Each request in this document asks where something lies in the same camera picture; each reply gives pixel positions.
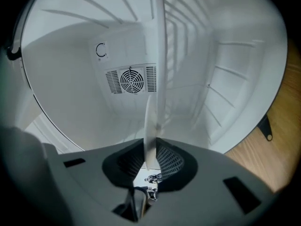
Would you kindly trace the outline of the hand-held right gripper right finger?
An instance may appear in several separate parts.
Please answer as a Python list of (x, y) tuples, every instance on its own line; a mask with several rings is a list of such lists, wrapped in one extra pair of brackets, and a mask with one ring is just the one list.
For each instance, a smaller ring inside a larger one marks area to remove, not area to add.
[(222, 153), (163, 139), (157, 144), (183, 158), (181, 170), (159, 185), (159, 226), (250, 226), (279, 196)]

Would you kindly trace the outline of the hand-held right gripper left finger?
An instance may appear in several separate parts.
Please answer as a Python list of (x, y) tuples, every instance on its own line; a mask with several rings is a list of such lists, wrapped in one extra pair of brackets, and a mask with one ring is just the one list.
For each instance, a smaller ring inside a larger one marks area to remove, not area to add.
[(75, 226), (144, 226), (145, 218), (122, 217), (121, 206), (135, 215), (133, 181), (142, 164), (143, 140), (58, 154), (43, 144), (52, 178)]

